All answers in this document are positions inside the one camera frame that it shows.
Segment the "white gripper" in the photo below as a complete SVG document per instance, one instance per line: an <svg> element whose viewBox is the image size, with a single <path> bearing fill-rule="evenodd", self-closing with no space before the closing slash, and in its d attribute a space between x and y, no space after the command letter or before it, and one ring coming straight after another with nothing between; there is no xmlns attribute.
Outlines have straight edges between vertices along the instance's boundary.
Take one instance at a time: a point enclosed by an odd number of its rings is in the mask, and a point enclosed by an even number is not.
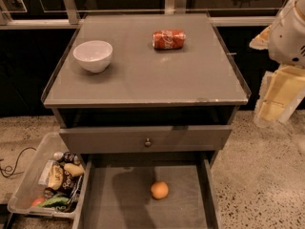
<svg viewBox="0 0 305 229"><path fill-rule="evenodd" d="M267 50L279 68L265 72L254 108L254 124L260 128L285 123L305 97L305 0L290 0L249 44Z"/></svg>

